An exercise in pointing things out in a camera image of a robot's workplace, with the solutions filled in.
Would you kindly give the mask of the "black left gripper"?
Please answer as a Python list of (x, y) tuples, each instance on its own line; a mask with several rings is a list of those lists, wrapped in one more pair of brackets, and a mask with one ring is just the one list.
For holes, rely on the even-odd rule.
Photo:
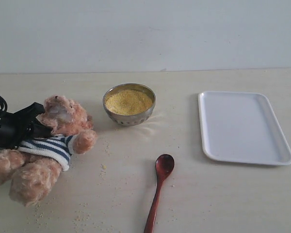
[(0, 111), (0, 149), (15, 149), (27, 138), (50, 138), (52, 127), (33, 123), (34, 119), (45, 113), (40, 103), (25, 107), (15, 113)]

